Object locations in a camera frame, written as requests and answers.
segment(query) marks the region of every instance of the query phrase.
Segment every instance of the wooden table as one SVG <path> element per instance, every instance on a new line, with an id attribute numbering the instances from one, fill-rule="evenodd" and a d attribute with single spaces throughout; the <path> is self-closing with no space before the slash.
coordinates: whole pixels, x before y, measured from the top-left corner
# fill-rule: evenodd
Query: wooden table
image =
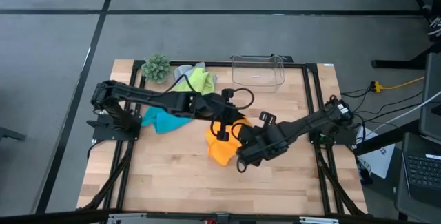
<path id="1" fill-rule="evenodd" d="M 129 83 L 133 60 L 117 59 L 111 79 Z M 216 91 L 232 86 L 231 68 L 208 67 L 218 77 Z M 318 64 L 324 101 L 340 96 L 332 65 Z M 141 73 L 135 85 L 139 85 Z M 164 91 L 172 83 L 146 83 L 151 90 Z M 314 89 L 312 75 L 311 88 Z M 314 109 L 317 110 L 315 91 Z M 294 121 L 308 115 L 305 87 L 300 69 L 285 68 L 285 82 L 275 94 L 255 92 L 254 104 L 241 111 L 256 125 L 261 111 L 277 116 L 277 121 Z M 246 105 L 247 93 L 238 92 L 233 102 Z M 156 134 L 153 126 L 142 128 L 130 165 L 123 209 L 151 212 L 229 212 L 234 214 L 323 214 L 314 148 L 303 135 L 285 154 L 263 161 L 260 167 L 249 166 L 246 173 L 236 170 L 236 158 L 226 167 L 207 155 L 205 130 L 208 121 L 196 121 L 168 134 Z M 91 154 L 78 200 L 82 207 L 103 186 L 109 176 L 115 141 L 104 141 Z M 356 205 L 366 212 L 354 155 L 344 146 L 334 146 L 338 178 Z M 119 182 L 116 182 L 111 206 L 116 205 Z M 328 182 L 331 209 L 336 211 Z"/>

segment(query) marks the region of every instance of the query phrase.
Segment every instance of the power cord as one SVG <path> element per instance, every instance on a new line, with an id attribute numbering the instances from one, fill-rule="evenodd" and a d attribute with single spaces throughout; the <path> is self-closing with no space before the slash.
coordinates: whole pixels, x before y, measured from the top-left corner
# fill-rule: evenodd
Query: power cord
<path id="1" fill-rule="evenodd" d="M 410 100 L 410 99 L 413 99 L 413 98 L 415 98 L 415 97 L 417 97 L 417 96 L 419 96 L 419 95 L 421 95 L 422 94 L 422 92 L 419 92 L 419 93 L 417 93 L 417 94 L 415 94 L 415 95 L 413 95 L 413 96 L 410 96 L 410 97 L 408 97 L 408 98 L 406 98 L 406 99 L 403 99 L 403 100 L 401 100 L 401 101 L 398 101 L 398 102 L 395 102 L 395 103 L 388 103 L 388 104 L 385 104 L 385 105 L 383 105 L 377 112 L 370 112 L 370 111 L 366 111 L 366 110 L 363 110 L 363 111 L 358 111 L 357 113 L 358 114 L 360 114 L 360 113 L 368 113 L 368 114 L 379 114 L 385 107 L 387 107 L 387 106 L 390 106 L 390 105 L 395 105 L 395 104 L 398 104 L 398 103 L 402 103 L 402 102 L 404 102 L 404 101 L 407 101 L 407 100 Z"/>
<path id="2" fill-rule="evenodd" d="M 365 94 L 363 95 L 363 99 L 362 99 L 360 105 L 358 105 L 358 107 L 357 107 L 353 112 L 357 112 L 357 110 L 360 109 L 361 105 L 363 105 L 363 103 L 365 102 L 366 95 L 367 95 L 367 93 L 369 93 L 369 91 L 371 91 L 371 86 L 369 86 L 369 87 L 366 89 L 366 92 L 365 92 Z"/>
<path id="3" fill-rule="evenodd" d="M 418 82 L 419 80 L 423 80 L 423 79 L 424 79 L 424 77 L 420 77 L 420 78 L 417 78 L 417 79 L 414 79 L 414 80 L 411 80 L 411 81 L 409 81 L 409 82 L 402 83 L 402 84 L 400 84 L 400 85 L 393 86 L 393 87 L 384 87 L 383 85 L 380 85 L 380 82 L 379 82 L 379 81 L 374 81 L 374 89 L 373 89 L 373 91 L 374 91 L 375 93 L 379 93 L 379 92 L 381 92 L 382 90 L 394 90 L 394 89 L 398 89 L 398 88 L 401 88 L 401 87 L 403 87 L 403 86 L 406 86 L 406 85 L 409 85 L 409 84 L 412 84 L 412 83 Z"/>
<path id="4" fill-rule="evenodd" d="M 418 105 L 418 106 L 416 106 L 415 108 L 409 110 L 408 112 L 405 112 L 404 114 L 401 114 L 401 115 L 399 115 L 399 116 L 397 116 L 397 117 L 395 117 L 395 118 L 390 119 L 389 121 L 385 122 L 384 124 L 380 125 L 380 126 L 377 127 L 376 129 L 374 129 L 371 133 L 373 133 L 373 132 L 379 130 L 379 129 L 382 128 L 382 127 L 384 127 L 386 124 L 391 123 L 392 121 L 396 121 L 396 120 L 398 120 L 398 119 L 400 119 L 400 118 L 402 118 L 402 117 L 404 117 L 404 116 L 406 116 L 406 115 L 412 113 L 413 111 L 415 111 L 415 110 L 421 108 L 422 106 L 424 106 L 424 105 L 430 103 L 432 100 L 434 100 L 434 98 L 436 98 L 436 97 L 439 96 L 439 95 L 441 95 L 441 91 L 438 92 L 438 93 L 436 93 L 436 94 L 434 94 L 431 98 L 427 99 L 427 101 L 425 101 L 424 103 L 421 103 L 420 105 Z"/>
<path id="5" fill-rule="evenodd" d="M 350 98 L 358 98 L 358 97 L 362 97 L 362 96 L 366 95 L 367 93 L 369 93 L 371 91 L 374 91 L 374 87 L 375 87 L 375 81 L 372 81 L 371 84 L 367 88 L 365 88 L 365 89 L 354 90 L 354 91 L 351 91 L 351 92 L 342 92 L 341 95 L 342 96 L 347 96 L 347 97 L 350 97 Z M 355 96 L 354 95 L 350 95 L 352 93 L 360 92 L 360 91 L 363 91 L 363 93 L 359 94 L 359 95 L 355 95 Z"/>

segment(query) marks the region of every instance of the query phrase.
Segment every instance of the white paper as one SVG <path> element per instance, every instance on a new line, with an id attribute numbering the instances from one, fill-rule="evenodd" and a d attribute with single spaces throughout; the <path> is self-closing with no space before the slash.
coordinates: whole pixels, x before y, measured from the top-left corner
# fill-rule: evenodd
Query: white paper
<path id="1" fill-rule="evenodd" d="M 366 134 L 369 134 L 369 136 L 366 136 L 365 142 L 369 142 L 369 139 L 377 136 L 376 133 L 371 133 L 371 130 L 367 128 L 365 130 L 366 130 Z M 362 137 L 363 137 L 363 129 L 362 127 L 360 127 L 357 133 L 357 146 L 362 145 L 360 144 Z M 368 163 L 371 166 L 371 171 L 373 173 L 385 179 L 387 175 L 387 170 L 389 169 L 389 165 L 391 164 L 394 148 L 395 148 L 395 144 L 388 145 L 386 147 L 380 148 L 379 150 L 360 155 L 358 158 Z"/>

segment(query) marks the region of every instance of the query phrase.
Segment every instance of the desk leg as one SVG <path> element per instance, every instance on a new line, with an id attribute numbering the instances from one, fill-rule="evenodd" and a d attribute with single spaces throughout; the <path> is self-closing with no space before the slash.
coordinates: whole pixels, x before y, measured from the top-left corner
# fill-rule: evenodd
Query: desk leg
<path id="1" fill-rule="evenodd" d="M 430 48 L 427 48 L 424 52 L 409 61 L 373 60 L 371 61 L 371 65 L 373 68 L 424 70 L 426 68 L 427 55 L 429 53 L 439 52 L 441 52 L 441 41 L 435 42 Z"/>
<path id="2" fill-rule="evenodd" d="M 420 120 L 416 119 L 415 121 L 404 124 L 398 128 L 395 128 L 391 131 L 385 132 L 384 134 L 380 134 L 372 139 L 369 139 L 368 141 L 358 144 L 357 148 L 353 150 L 353 153 L 356 156 L 360 156 L 362 154 L 378 150 L 387 145 L 400 142 L 405 132 L 412 132 L 414 134 L 419 133 L 419 122 Z"/>
<path id="3" fill-rule="evenodd" d="M 12 138 L 12 139 L 16 139 L 18 141 L 24 141 L 26 138 L 26 135 L 20 134 L 18 132 L 14 132 L 14 131 L 6 129 L 6 128 L 0 128 L 0 139 L 1 138 Z"/>
<path id="4" fill-rule="evenodd" d="M 407 215 L 402 212 L 398 212 L 398 220 L 399 221 L 407 221 Z"/>

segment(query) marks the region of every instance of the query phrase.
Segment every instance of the yellow cloth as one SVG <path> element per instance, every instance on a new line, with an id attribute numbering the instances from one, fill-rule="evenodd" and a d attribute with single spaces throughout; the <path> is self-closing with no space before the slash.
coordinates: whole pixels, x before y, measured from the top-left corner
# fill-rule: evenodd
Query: yellow cloth
<path id="1" fill-rule="evenodd" d="M 194 71 L 188 78 L 188 81 L 195 91 L 202 94 L 208 94 L 214 92 L 213 76 L 214 75 L 211 72 L 206 72 L 205 68 L 194 68 Z M 191 91 L 185 79 L 176 85 L 173 90 L 179 92 Z"/>
<path id="2" fill-rule="evenodd" d="M 247 119 L 238 120 L 234 124 L 236 123 L 244 123 L 245 125 L 251 126 L 251 123 Z M 242 125 L 236 125 L 234 127 L 234 134 L 236 136 L 239 134 L 241 128 Z M 217 133 L 220 129 L 221 124 L 215 122 L 213 124 L 214 133 Z M 228 141 L 218 141 L 210 129 L 205 131 L 205 138 L 208 143 L 208 155 L 223 166 L 228 164 L 229 160 L 236 154 L 236 150 L 241 146 L 240 141 L 232 135 L 232 125 L 228 125 L 226 130 L 229 133 Z"/>

